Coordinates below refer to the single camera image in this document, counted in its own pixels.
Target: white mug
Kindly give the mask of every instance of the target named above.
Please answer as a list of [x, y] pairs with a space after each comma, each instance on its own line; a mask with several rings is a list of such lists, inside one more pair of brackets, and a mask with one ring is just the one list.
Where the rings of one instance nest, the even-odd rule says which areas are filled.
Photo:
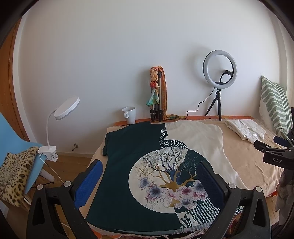
[[128, 125], [132, 125], [136, 123], [136, 107], [129, 106], [123, 108], [122, 111], [124, 112], [123, 116], [126, 119]]

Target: wooden door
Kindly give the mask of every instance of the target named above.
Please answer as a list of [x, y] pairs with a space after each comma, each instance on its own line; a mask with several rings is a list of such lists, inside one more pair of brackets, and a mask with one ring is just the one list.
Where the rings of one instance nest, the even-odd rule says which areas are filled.
[[0, 112], [18, 136], [29, 141], [17, 109], [12, 79], [13, 48], [19, 23], [20, 20], [0, 48]]

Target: blue chair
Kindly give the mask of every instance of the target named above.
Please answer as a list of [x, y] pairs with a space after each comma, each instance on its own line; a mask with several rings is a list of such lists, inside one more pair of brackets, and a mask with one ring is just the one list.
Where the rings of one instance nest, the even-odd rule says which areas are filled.
[[[8, 152], [17, 154], [33, 146], [41, 147], [42, 144], [22, 140], [14, 132], [14, 130], [11, 128], [10, 124], [6, 121], [4, 116], [0, 113], [0, 165], [3, 164], [5, 156]], [[42, 155], [41, 158], [45, 161], [46, 156]], [[28, 193], [28, 191], [36, 181], [44, 164], [42, 160], [40, 160], [39, 154], [37, 154], [34, 160], [33, 167], [31, 168], [28, 180], [26, 182], [24, 194]]]

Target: leopard print fabric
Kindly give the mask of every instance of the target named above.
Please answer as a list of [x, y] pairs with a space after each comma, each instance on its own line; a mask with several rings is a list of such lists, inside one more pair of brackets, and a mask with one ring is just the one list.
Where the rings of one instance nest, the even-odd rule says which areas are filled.
[[24, 188], [38, 147], [30, 147], [18, 154], [7, 153], [0, 167], [0, 199], [20, 207]]

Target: mug handle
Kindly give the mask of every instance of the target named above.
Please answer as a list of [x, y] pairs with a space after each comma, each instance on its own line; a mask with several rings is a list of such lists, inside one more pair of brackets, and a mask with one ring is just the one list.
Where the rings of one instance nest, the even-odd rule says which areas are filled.
[[123, 116], [127, 119], [129, 117], [128, 112], [125, 112]]

